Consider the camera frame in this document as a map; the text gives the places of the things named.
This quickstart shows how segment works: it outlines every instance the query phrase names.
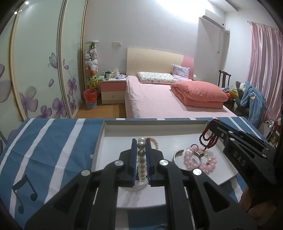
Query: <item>human hand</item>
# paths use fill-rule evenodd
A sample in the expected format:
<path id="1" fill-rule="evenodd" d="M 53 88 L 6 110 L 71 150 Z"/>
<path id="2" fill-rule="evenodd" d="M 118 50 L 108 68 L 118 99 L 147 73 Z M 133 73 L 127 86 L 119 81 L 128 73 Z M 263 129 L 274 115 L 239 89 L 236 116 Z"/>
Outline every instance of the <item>human hand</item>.
<path id="1" fill-rule="evenodd" d="M 253 197 L 249 188 L 246 187 L 241 196 L 239 205 L 256 220 L 258 226 L 263 226 L 270 219 L 276 207 L 271 201 L 266 201 L 250 209 L 252 201 Z"/>

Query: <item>music note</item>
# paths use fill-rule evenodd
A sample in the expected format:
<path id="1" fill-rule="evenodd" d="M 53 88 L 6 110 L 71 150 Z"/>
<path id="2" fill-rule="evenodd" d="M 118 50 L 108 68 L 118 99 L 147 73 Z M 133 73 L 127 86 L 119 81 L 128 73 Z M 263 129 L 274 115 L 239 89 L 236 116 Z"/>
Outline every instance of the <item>music note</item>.
<path id="1" fill-rule="evenodd" d="M 19 210 L 19 213 L 20 214 L 23 214 L 24 213 L 24 207 L 23 207 L 23 203 L 21 201 L 21 199 L 19 198 L 19 196 L 17 195 L 16 191 L 18 189 L 20 189 L 21 187 L 24 186 L 24 184 L 28 182 L 29 183 L 29 186 L 31 187 L 32 191 L 33 191 L 33 194 L 31 194 L 31 200 L 32 201 L 36 201 L 38 195 L 37 195 L 37 192 L 36 190 L 34 189 L 34 187 L 32 186 L 29 178 L 27 177 L 27 175 L 24 175 L 24 177 L 18 182 L 16 183 L 15 185 L 12 186 L 12 189 L 16 195 L 16 197 L 18 198 L 19 202 L 21 203 L 21 205 L 18 207 L 18 210 Z"/>

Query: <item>curtain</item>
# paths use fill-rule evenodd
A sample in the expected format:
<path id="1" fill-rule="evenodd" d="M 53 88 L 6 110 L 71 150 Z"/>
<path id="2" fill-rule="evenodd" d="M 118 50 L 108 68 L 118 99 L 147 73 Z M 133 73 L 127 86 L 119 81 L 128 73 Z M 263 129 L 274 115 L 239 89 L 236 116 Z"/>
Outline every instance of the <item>curtain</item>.
<path id="1" fill-rule="evenodd" d="M 247 80 L 265 97 L 264 120 L 281 116 L 283 73 L 283 36 L 280 30 L 251 23 L 252 54 Z"/>

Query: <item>wooden floor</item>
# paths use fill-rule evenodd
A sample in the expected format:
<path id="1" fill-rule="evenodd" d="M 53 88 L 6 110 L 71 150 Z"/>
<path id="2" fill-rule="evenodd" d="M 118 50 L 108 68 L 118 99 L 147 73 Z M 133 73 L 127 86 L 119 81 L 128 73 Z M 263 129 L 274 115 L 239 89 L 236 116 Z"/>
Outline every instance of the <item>wooden floor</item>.
<path id="1" fill-rule="evenodd" d="M 83 101 L 76 118 L 126 118 L 125 104 L 98 105 L 92 109 L 87 108 Z"/>

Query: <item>pink drawer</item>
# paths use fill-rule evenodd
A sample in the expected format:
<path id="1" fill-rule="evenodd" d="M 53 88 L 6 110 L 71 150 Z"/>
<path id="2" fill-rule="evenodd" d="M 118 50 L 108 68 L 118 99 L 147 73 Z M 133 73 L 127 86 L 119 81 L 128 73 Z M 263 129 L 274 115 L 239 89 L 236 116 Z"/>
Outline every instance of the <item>pink drawer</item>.
<path id="1" fill-rule="evenodd" d="M 125 91 L 126 82 L 101 82 L 101 92 Z"/>

